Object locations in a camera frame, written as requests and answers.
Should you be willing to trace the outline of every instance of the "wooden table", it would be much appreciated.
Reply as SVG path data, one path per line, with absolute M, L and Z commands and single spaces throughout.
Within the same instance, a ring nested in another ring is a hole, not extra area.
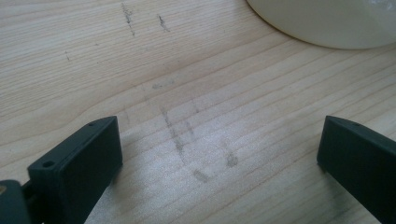
M 118 116 L 87 223 L 376 223 L 316 154 L 326 115 L 396 139 L 395 95 L 396 45 L 313 46 L 245 1 L 0 3 L 0 179 Z

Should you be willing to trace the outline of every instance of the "light wooden surface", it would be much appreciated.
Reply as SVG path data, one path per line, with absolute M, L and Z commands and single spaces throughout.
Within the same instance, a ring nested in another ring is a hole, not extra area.
M 326 115 L 396 139 L 395 48 L 306 44 L 238 0 L 4 0 L 0 179 L 117 115 L 87 223 L 376 223 L 316 154 Z

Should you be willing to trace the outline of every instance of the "white bowl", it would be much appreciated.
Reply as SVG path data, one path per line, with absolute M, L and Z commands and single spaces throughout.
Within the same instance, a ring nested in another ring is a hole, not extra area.
M 337 49 L 396 42 L 396 0 L 247 0 L 280 31 Z

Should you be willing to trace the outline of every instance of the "pencil mark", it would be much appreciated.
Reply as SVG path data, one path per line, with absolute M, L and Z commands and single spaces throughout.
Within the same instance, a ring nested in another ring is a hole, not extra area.
M 168 112 L 163 107 L 161 108 L 161 113 L 163 114 L 163 119 L 165 120 L 166 127 L 168 128 L 168 130 L 171 134 L 172 140 L 175 143 L 175 147 L 178 152 L 178 155 L 180 157 L 182 157 L 183 152 L 184 152 L 184 148 L 183 148 L 184 146 L 181 142 L 181 138 L 180 138 L 180 136 L 177 135 L 176 130 L 174 129 L 171 121 L 169 120 Z
M 152 89 L 158 90 L 158 89 L 160 89 L 160 88 L 167 87 L 167 86 L 170 86 L 170 85 L 173 85 L 173 84 L 175 84 L 175 81 L 174 81 L 173 79 L 170 79 L 170 80 L 166 80 L 166 81 L 163 82 L 163 83 L 156 83 L 156 84 L 153 84 L 153 85 L 152 85 Z
M 227 167 L 234 167 L 235 165 L 238 164 L 238 158 L 231 152 L 227 156 Z
M 67 61 L 70 62 L 69 56 L 67 55 L 67 51 L 65 51 L 64 54 L 66 55 Z
M 124 107 L 124 113 L 125 113 L 126 118 L 127 118 L 127 120 L 128 120 L 128 125 L 131 126 L 131 119 L 129 118 L 129 114 L 128 114 L 128 112 L 126 111 L 126 107 Z
M 128 23 L 132 36 L 134 37 L 134 29 L 132 29 L 132 10 L 129 10 L 123 3 L 121 3 L 122 12 L 125 16 L 126 23 Z
M 195 137 L 195 133 L 194 133 L 194 130 L 192 129 L 192 127 L 191 127 L 191 124 L 189 123 L 188 120 L 186 120 L 185 123 L 186 123 L 187 129 L 189 130 L 189 133 L 190 133 L 191 137 L 194 138 Z
M 163 17 L 160 16 L 160 14 L 157 15 L 158 19 L 160 20 L 160 25 L 161 27 L 166 31 L 166 32 L 171 32 L 168 27 L 166 27 L 165 25 L 165 20 L 163 19 Z
M 194 175 L 194 177 L 197 180 L 199 180 L 199 181 L 201 181 L 203 183 L 207 183 L 207 181 L 209 181 L 209 176 L 207 176 L 206 174 L 202 173 L 199 170 L 195 170 L 192 174 Z
M 146 93 L 145 85 L 141 85 L 141 89 L 142 89 L 142 91 L 143 91 L 143 99 L 145 100 L 145 103 L 146 103 L 148 106 L 151 106 L 150 98 L 148 97 L 148 95 L 147 95 L 147 93 Z
M 199 111 L 199 108 L 198 108 L 197 104 L 195 103 L 194 99 L 191 99 L 191 102 L 192 102 L 192 106 L 195 110 L 195 114 L 198 114 L 200 111 Z

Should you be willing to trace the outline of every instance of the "black plastic part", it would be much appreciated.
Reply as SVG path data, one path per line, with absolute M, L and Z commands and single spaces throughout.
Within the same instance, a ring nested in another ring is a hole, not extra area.
M 27 204 L 32 224 L 41 224 L 46 219 L 47 207 L 42 197 L 37 195 L 32 187 L 32 182 L 28 181 L 22 186 L 23 196 Z
M 117 117 L 96 120 L 73 133 L 28 167 L 28 187 L 46 207 L 43 221 L 84 223 L 121 166 Z
M 18 181 L 0 181 L 0 223 L 31 224 L 27 204 Z
M 328 116 L 318 164 L 380 222 L 396 223 L 396 142 L 358 123 Z

